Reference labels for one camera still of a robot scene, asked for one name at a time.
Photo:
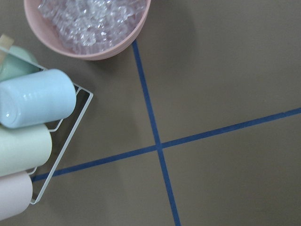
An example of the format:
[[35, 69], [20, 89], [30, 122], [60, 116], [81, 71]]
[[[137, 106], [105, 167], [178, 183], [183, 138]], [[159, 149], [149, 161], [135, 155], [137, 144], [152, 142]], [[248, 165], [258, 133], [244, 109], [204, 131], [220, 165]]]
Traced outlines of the light green cup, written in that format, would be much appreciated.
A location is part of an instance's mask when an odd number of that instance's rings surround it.
[[41, 166], [52, 151], [52, 137], [45, 124], [9, 129], [0, 127], [0, 175]]

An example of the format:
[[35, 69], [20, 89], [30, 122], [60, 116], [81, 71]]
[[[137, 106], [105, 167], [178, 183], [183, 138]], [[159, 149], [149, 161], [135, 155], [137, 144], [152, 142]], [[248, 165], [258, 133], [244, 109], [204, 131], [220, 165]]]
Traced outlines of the mint green cup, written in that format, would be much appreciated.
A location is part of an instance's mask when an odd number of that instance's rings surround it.
[[0, 65], [0, 81], [40, 71], [38, 67], [29, 63], [37, 64], [38, 61], [28, 50], [13, 45], [9, 52]]

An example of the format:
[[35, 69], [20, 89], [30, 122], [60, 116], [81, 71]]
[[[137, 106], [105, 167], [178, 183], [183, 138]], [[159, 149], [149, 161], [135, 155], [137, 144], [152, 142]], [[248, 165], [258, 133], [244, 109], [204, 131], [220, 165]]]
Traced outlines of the light blue cup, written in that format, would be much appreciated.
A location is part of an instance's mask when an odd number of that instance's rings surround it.
[[75, 105], [73, 82], [58, 69], [20, 76], [0, 84], [0, 122], [7, 128], [67, 118]]

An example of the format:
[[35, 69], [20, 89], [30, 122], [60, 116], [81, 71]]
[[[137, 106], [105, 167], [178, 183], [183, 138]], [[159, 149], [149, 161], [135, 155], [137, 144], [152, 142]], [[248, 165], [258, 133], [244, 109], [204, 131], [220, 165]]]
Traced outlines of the pink cup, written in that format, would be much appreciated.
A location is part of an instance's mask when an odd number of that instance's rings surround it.
[[32, 199], [32, 181], [26, 171], [0, 178], [0, 219], [22, 213]]

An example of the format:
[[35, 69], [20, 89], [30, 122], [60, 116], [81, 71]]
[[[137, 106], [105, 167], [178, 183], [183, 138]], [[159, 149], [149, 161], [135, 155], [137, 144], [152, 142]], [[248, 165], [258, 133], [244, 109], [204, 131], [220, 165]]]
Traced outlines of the pink bowl with ice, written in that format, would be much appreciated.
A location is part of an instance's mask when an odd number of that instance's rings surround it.
[[61, 55], [102, 60], [137, 38], [149, 0], [25, 0], [29, 26], [46, 47]]

